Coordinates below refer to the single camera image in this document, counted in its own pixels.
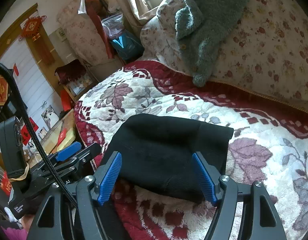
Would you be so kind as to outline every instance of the power cord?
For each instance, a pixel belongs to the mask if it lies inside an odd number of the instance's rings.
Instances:
[[[64,182],[62,181],[60,176],[57,174],[56,170],[54,169],[51,161],[47,157],[43,147],[41,146],[41,143],[39,142],[39,140],[37,138],[37,135],[36,135],[32,125],[31,125],[31,123],[30,123],[29,116],[27,115],[27,112],[25,110],[24,103],[22,101],[22,97],[21,97],[20,91],[18,90],[16,82],[14,80],[14,77],[11,76],[11,74],[8,71],[8,69],[1,62],[0,62],[0,74],[4,77],[4,79],[8,83],[8,85],[9,85],[9,87],[10,87],[10,89],[11,89],[11,91],[12,91],[14,97],[15,97],[15,100],[17,102],[17,106],[18,106],[18,108],[19,108],[19,110],[21,112],[21,115],[22,115],[22,118],[24,120],[24,123],[25,123],[25,125],[27,127],[27,130],[29,131],[29,134],[32,137],[32,140],[33,140],[33,142],[34,142],[34,144],[36,146],[37,151],[41,155],[44,163],[48,167],[50,173],[53,175],[55,181],[57,182],[57,184],[62,189],[64,195],[68,198],[68,200],[71,202],[71,204],[75,208],[78,208],[76,199],[71,195],[69,190],[66,188]]]

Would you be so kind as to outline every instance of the red cloth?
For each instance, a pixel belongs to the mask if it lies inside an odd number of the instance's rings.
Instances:
[[[70,95],[65,91],[65,89],[61,91],[61,101],[65,112],[72,109]]]
[[[58,74],[60,83],[66,85],[68,82],[75,81],[85,75],[86,69],[78,59],[75,59],[62,67],[58,67],[55,73]]]
[[[100,13],[102,9],[102,5],[100,1],[99,0],[85,0],[85,5],[86,5],[87,15],[90,17],[90,19],[94,23],[97,33],[101,36],[105,44],[106,53],[107,53],[108,58],[114,58],[114,54],[115,54],[114,48],[110,44],[110,41],[103,30],[101,18],[97,15],[98,13]]]

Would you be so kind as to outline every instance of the red hanging ornament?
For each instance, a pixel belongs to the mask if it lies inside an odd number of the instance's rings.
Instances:
[[[29,18],[25,23],[24,28],[22,29],[22,33],[19,36],[19,41],[21,41],[24,37],[32,37],[35,44],[35,49],[42,58],[42,61],[46,65],[51,65],[55,60],[44,40],[41,38],[41,35],[39,34],[39,28],[45,19],[46,15]]]

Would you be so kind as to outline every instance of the floral blanket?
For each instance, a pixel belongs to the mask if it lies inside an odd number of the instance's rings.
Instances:
[[[227,84],[197,88],[192,78],[156,61],[126,65],[86,93],[75,106],[75,121],[86,145],[102,153],[130,116],[147,113],[192,118],[232,127],[226,174],[236,182],[260,180],[281,217],[287,239],[308,230],[308,114]],[[157,195],[118,180],[115,208],[133,240],[204,239],[215,208],[208,202]],[[238,203],[230,239],[237,239]]]
[[[141,31],[142,59],[193,75],[175,39],[184,0],[165,0]],[[308,17],[295,0],[249,0],[218,50],[212,81],[226,82],[308,111]]]

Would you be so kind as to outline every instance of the picture frame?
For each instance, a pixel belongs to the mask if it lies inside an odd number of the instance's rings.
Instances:
[[[65,31],[61,27],[56,30],[56,35],[60,39],[61,42],[67,39]]]
[[[38,136],[43,139],[45,137],[45,135],[47,135],[47,131],[45,129],[45,127],[43,127],[39,132],[38,132]]]
[[[32,138],[29,140],[27,144],[27,149],[31,152],[31,154],[34,154],[37,150]]]
[[[59,116],[55,113],[51,105],[44,110],[42,113],[42,118],[49,129],[51,129],[59,121]]]

